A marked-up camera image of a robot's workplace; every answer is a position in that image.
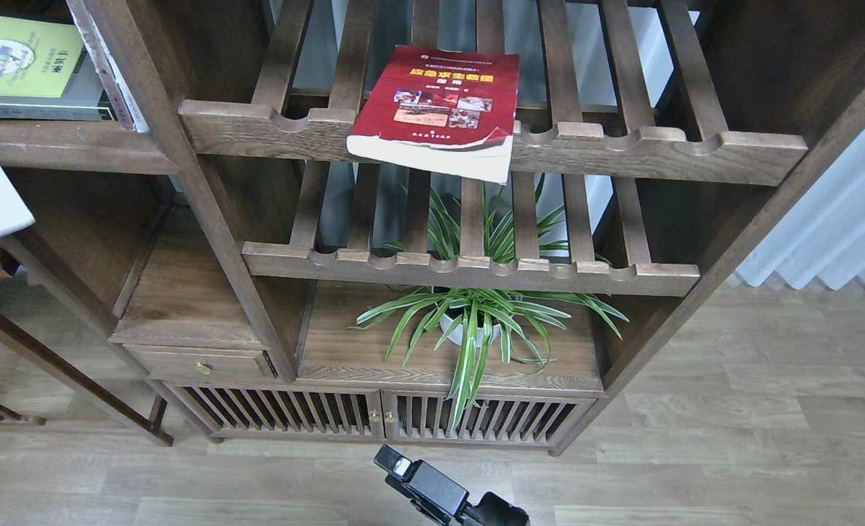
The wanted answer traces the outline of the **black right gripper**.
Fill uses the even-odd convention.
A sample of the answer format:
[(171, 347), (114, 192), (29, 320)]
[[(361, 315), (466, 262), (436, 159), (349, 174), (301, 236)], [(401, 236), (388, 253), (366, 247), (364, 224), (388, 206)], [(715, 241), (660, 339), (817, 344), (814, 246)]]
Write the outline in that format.
[(424, 460), (410, 460), (383, 445), (373, 462), (388, 476), (386, 485), (403, 494), (424, 517), (446, 525), (529, 525), (530, 517), (492, 492), (473, 505), (469, 491)]

